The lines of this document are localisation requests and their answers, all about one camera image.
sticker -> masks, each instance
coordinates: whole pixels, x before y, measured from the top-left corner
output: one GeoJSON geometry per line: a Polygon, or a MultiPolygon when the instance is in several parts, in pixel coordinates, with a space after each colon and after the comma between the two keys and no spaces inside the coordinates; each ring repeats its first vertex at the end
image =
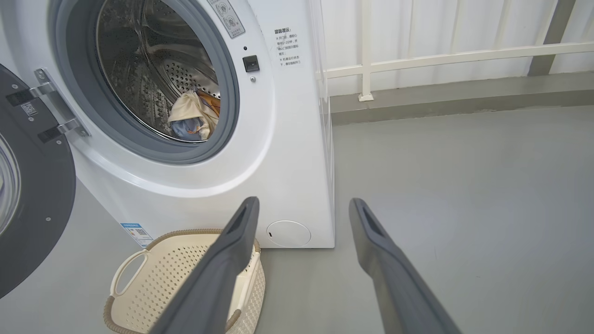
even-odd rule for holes
{"type": "Polygon", "coordinates": [[[244,25],[241,24],[229,0],[208,0],[208,2],[214,11],[217,12],[219,20],[221,20],[232,39],[245,33],[244,25]]]}
{"type": "Polygon", "coordinates": [[[120,224],[122,227],[128,231],[128,233],[136,240],[136,242],[141,245],[143,248],[148,246],[153,239],[144,230],[140,224],[120,224]]]}
{"type": "Polygon", "coordinates": [[[31,117],[37,113],[37,110],[35,110],[35,108],[33,107],[33,105],[31,103],[25,103],[25,104],[21,105],[21,108],[27,113],[27,115],[29,117],[31,117]]]}
{"type": "Polygon", "coordinates": [[[299,39],[291,28],[274,29],[277,59],[281,67],[295,67],[301,64],[299,39]]]}

white laundry basket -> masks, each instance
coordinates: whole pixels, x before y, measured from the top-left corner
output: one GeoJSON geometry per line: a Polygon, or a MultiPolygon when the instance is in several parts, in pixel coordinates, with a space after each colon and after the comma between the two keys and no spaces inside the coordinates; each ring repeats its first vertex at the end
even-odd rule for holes
{"type": "MultiPolygon", "coordinates": [[[[220,229],[190,229],[165,234],[127,258],[113,277],[103,310],[105,324],[120,334],[145,334],[159,318],[178,288],[192,272],[220,229]],[[144,261],[126,287],[116,287],[124,269],[136,258],[144,261]]],[[[227,317],[227,334],[253,334],[260,317],[266,280],[260,245],[254,240],[252,256],[237,276],[227,317]]]]}

door hinge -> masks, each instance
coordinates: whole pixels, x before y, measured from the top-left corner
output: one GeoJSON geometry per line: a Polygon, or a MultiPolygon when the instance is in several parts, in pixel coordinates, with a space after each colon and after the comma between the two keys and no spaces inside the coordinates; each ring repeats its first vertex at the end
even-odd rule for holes
{"type": "Polygon", "coordinates": [[[53,84],[48,71],[44,68],[39,68],[34,73],[40,83],[39,86],[21,90],[20,92],[8,95],[6,98],[12,106],[18,106],[45,95],[52,102],[62,119],[66,119],[63,124],[59,124],[38,134],[39,139],[47,143],[69,131],[74,131],[81,137],[88,137],[89,132],[84,128],[78,118],[76,118],[72,110],[70,110],[70,107],[66,104],[64,98],[62,98],[60,91],[53,84]]]}

qr code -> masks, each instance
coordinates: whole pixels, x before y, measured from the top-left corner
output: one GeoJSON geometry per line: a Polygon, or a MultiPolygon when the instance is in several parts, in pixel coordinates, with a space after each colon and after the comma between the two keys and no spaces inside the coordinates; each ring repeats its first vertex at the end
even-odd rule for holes
{"type": "Polygon", "coordinates": [[[31,103],[25,103],[25,104],[21,105],[21,108],[27,113],[27,115],[29,117],[31,117],[37,113],[37,110],[35,110],[35,108],[33,107],[33,105],[31,103]]]}

washing machine door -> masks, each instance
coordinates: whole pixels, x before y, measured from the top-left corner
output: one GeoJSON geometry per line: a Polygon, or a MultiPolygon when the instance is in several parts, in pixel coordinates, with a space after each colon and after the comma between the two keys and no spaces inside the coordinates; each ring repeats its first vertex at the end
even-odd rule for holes
{"type": "Polygon", "coordinates": [[[39,98],[14,103],[28,89],[0,65],[0,298],[48,256],[74,203],[74,161],[58,122],[39,98]]]}

